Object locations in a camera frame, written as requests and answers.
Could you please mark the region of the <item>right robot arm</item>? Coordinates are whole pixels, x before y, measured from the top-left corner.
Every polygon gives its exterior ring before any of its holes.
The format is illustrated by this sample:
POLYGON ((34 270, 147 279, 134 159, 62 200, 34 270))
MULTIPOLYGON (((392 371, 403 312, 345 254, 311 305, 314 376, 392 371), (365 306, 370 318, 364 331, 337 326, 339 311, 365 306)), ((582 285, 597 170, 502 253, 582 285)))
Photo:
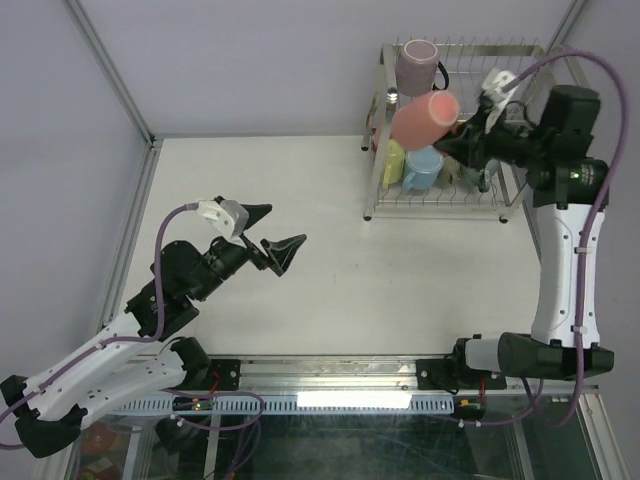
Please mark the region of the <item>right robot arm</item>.
POLYGON ((465 167, 498 160, 524 170, 539 235, 539 295, 530 332, 457 340, 447 363, 455 385, 469 387, 483 371, 577 381, 613 369, 615 356, 600 345, 594 308, 609 167, 587 152, 600 107, 591 89, 555 86, 538 124, 512 126, 494 96, 483 93, 476 113, 436 142, 465 167))

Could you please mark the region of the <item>pale yellow mug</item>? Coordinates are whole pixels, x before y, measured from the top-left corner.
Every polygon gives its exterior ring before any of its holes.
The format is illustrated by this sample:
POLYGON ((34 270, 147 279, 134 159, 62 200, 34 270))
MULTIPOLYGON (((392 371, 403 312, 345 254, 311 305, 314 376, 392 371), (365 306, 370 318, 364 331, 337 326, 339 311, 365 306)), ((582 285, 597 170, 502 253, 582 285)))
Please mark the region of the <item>pale yellow mug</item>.
POLYGON ((383 189, 388 189, 392 184, 399 182, 403 178, 405 155, 405 150, 401 145, 396 140, 390 139, 381 174, 381 187, 383 189))

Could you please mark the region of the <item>light blue mug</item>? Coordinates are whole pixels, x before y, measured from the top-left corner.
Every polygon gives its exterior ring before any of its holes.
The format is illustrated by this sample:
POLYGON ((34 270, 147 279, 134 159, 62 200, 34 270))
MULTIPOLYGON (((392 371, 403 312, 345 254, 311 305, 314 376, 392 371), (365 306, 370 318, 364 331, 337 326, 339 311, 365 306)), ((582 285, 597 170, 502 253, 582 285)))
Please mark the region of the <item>light blue mug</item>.
POLYGON ((429 190, 434 185, 443 164, 443 155, 433 146, 407 152, 401 190, 429 190))

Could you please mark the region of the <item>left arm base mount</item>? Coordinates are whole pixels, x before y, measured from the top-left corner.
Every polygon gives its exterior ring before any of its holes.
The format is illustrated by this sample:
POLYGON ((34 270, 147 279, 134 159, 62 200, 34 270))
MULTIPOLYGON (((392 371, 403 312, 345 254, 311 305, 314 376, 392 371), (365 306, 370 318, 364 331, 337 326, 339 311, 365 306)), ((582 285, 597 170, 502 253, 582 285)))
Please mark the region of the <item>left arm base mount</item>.
POLYGON ((207 391, 214 386, 215 392, 232 392, 239 389, 241 361, 231 358, 212 358, 200 348, 182 348, 177 350, 185 378, 175 389, 181 391, 207 391))

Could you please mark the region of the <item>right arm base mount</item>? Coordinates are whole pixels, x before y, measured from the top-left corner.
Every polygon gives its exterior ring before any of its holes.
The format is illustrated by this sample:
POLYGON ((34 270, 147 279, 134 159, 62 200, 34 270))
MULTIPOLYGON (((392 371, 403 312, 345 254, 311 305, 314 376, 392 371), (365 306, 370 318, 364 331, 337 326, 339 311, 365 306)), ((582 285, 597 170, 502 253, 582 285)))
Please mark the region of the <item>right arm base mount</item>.
POLYGON ((460 390, 505 390, 506 378, 489 370, 474 370, 466 361, 470 338, 460 338, 451 353, 438 358, 415 361, 417 387, 421 391, 442 390, 457 395, 460 390))

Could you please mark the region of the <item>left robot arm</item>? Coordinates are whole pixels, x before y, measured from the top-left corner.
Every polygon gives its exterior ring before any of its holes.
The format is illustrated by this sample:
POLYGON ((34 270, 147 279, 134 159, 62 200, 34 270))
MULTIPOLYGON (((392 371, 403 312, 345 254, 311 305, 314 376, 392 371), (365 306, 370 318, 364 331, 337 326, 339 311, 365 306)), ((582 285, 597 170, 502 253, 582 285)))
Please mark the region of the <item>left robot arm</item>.
POLYGON ((81 432, 118 406, 153 391, 198 388, 209 377, 209 358, 198 341, 175 341, 169 350, 139 366, 127 362, 161 344, 194 320, 198 304, 247 264, 283 276, 305 243, 304 234, 254 244, 247 230, 272 210, 218 196, 181 205, 163 219, 156 234, 152 280, 82 346, 38 375, 11 375, 1 383, 7 406, 1 416, 15 418, 19 441, 5 451, 25 449, 36 458, 51 456, 75 442, 81 432), (191 243, 163 242, 170 222, 193 212, 216 235, 206 252, 191 243))

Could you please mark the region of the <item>small taupe mug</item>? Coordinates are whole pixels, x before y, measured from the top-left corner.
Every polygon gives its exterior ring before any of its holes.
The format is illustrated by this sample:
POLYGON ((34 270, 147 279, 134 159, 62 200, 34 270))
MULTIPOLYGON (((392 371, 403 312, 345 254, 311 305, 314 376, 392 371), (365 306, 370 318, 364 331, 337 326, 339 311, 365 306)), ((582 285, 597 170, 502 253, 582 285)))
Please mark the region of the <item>small taupe mug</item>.
POLYGON ((461 177, 461 165, 451 156, 446 156, 443 159, 443 165, 440 170, 438 180, 443 185, 452 185, 457 182, 461 177))

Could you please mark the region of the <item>mauve upside-down mug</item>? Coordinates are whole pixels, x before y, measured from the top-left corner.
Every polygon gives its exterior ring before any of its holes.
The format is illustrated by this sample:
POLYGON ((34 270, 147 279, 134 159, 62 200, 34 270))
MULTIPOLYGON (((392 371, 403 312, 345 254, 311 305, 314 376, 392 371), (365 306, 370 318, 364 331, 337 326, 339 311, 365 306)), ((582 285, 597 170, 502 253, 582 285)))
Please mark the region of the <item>mauve upside-down mug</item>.
POLYGON ((399 48, 395 74, 398 93, 411 98, 449 88, 439 49, 425 39, 409 40, 399 48))

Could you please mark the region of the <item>dark green glazed mug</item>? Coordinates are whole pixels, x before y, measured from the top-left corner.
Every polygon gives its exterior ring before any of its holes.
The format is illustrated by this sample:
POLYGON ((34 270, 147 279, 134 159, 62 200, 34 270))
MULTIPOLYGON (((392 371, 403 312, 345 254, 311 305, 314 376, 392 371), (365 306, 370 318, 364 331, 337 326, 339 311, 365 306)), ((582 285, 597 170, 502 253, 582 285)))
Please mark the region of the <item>dark green glazed mug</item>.
POLYGON ((487 193, 491 190, 492 178, 497 172, 499 161, 491 159, 480 169, 471 167, 461 167, 462 179, 469 185, 475 186, 480 193, 487 193))

